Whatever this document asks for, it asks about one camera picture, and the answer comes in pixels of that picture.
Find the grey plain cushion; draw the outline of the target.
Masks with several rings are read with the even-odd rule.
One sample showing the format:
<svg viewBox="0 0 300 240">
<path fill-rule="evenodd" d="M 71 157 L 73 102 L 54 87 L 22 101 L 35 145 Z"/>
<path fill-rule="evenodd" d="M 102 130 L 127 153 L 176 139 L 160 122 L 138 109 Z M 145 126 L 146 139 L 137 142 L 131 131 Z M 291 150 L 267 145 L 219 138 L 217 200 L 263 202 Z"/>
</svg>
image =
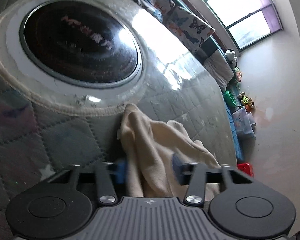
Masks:
<svg viewBox="0 0 300 240">
<path fill-rule="evenodd" d="M 215 79 L 221 91 L 224 93 L 229 82 L 234 77 L 234 72 L 229 66 L 225 56 L 217 49 L 204 61 L 205 69 Z"/>
</svg>

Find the butterfly print cushion right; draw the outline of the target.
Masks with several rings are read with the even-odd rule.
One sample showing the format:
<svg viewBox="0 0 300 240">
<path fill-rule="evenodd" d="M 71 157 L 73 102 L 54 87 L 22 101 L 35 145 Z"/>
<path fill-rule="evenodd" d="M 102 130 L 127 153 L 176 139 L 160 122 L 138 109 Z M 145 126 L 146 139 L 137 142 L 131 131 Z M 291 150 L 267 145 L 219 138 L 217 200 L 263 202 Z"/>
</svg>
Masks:
<svg viewBox="0 0 300 240">
<path fill-rule="evenodd" d="M 178 6 L 168 12 L 164 25 L 193 54 L 215 32 L 204 20 Z"/>
</svg>

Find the green plastic bowl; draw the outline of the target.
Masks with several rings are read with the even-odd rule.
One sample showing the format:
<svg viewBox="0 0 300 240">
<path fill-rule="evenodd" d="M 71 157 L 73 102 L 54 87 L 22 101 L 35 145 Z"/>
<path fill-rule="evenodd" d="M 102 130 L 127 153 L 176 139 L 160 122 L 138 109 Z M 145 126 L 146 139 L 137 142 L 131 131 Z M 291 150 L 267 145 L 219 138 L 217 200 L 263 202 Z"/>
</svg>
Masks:
<svg viewBox="0 0 300 240">
<path fill-rule="evenodd" d="M 237 98 L 229 90 L 223 93 L 223 98 L 229 108 L 239 107 Z"/>
</svg>

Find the black round induction cooktop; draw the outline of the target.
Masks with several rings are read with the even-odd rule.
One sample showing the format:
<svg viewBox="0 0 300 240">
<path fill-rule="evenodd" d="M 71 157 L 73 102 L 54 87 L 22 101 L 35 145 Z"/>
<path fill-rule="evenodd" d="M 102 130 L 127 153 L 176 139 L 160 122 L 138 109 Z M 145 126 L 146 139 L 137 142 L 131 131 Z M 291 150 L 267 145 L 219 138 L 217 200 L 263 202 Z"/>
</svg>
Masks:
<svg viewBox="0 0 300 240">
<path fill-rule="evenodd" d="M 54 0 L 33 8 L 19 38 L 27 57 L 57 80 L 83 88 L 110 88 L 141 69 L 140 48 L 114 16 L 88 3 Z"/>
</svg>

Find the blue sofa blanket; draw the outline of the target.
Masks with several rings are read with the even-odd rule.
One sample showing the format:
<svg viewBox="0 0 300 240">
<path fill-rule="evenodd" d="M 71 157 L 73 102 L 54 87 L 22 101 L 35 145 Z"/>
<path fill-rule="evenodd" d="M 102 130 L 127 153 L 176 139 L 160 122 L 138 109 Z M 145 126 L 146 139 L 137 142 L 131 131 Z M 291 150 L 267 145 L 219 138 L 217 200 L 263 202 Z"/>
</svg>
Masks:
<svg viewBox="0 0 300 240">
<path fill-rule="evenodd" d="M 234 120 L 233 120 L 233 117 L 232 117 L 232 114 L 230 112 L 229 107 L 227 106 L 226 103 L 224 103 L 224 105 L 225 105 L 225 110 L 226 110 L 226 113 L 227 113 L 228 121 L 229 121 L 229 124 L 230 124 L 230 129 L 231 129 L 231 132 L 232 132 L 232 138 L 233 138 L 233 141 L 234 141 L 236 159 L 239 163 L 242 163 L 244 161 L 244 155 L 243 155 L 243 151 L 242 151 L 242 148 L 241 148 L 241 144 L 240 144 L 239 139 L 237 137 Z"/>
</svg>

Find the yellow green plush toy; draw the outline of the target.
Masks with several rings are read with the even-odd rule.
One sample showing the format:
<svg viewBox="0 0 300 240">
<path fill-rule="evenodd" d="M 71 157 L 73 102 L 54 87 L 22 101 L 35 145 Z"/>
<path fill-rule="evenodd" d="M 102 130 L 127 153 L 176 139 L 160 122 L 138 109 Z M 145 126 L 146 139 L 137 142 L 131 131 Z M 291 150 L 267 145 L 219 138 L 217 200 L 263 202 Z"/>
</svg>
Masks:
<svg viewBox="0 0 300 240">
<path fill-rule="evenodd" d="M 255 108 L 255 104 L 252 98 L 247 97 L 245 92 L 238 94 L 237 97 L 241 105 L 245 107 L 247 112 L 251 112 Z"/>
</svg>

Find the cream knit sweater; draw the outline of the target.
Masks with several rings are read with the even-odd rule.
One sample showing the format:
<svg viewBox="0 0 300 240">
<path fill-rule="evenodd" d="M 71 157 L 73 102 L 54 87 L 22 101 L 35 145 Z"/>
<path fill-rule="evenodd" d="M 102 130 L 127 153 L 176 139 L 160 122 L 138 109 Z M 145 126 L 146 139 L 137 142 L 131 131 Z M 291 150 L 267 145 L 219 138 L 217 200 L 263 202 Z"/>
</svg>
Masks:
<svg viewBox="0 0 300 240">
<path fill-rule="evenodd" d="M 174 154 L 185 163 L 220 167 L 200 140 L 190 139 L 181 123 L 152 120 L 131 103 L 126 105 L 123 113 L 120 139 L 127 154 L 126 181 L 130 197 L 183 199 L 187 186 L 180 185 L 174 175 Z"/>
</svg>

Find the red plastic stool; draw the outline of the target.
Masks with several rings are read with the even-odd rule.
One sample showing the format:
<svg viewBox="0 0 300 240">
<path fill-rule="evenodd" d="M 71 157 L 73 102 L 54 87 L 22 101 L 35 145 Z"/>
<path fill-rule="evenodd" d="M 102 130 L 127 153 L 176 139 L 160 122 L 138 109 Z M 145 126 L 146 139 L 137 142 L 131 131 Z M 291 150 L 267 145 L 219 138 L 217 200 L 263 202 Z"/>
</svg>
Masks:
<svg viewBox="0 0 300 240">
<path fill-rule="evenodd" d="M 237 165 L 237 168 L 246 173 L 247 175 L 254 177 L 254 171 L 253 171 L 253 166 L 251 163 L 241 163 Z"/>
</svg>

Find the black white plush toy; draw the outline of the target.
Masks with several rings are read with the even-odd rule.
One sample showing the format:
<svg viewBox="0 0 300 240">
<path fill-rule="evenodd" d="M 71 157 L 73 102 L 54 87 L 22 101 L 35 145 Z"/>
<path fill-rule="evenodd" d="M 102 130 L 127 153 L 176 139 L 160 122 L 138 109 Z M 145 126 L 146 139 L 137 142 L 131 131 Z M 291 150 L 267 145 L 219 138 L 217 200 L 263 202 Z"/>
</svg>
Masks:
<svg viewBox="0 0 300 240">
<path fill-rule="evenodd" d="M 226 57 L 227 61 L 229 62 L 230 67 L 232 67 L 232 68 L 237 67 L 238 58 L 236 57 L 236 53 L 234 50 L 228 49 L 225 52 L 225 57 Z"/>
</svg>

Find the clear plastic storage box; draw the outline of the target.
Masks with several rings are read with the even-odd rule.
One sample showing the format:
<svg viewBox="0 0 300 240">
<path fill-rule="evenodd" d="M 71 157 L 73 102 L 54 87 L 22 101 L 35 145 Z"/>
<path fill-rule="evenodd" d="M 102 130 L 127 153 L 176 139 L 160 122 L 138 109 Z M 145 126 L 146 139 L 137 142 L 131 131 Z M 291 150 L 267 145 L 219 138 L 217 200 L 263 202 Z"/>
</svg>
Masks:
<svg viewBox="0 0 300 240">
<path fill-rule="evenodd" d="M 240 108 L 232 114 L 236 134 L 239 140 L 245 140 L 255 137 L 256 122 L 251 113 L 245 108 Z"/>
</svg>

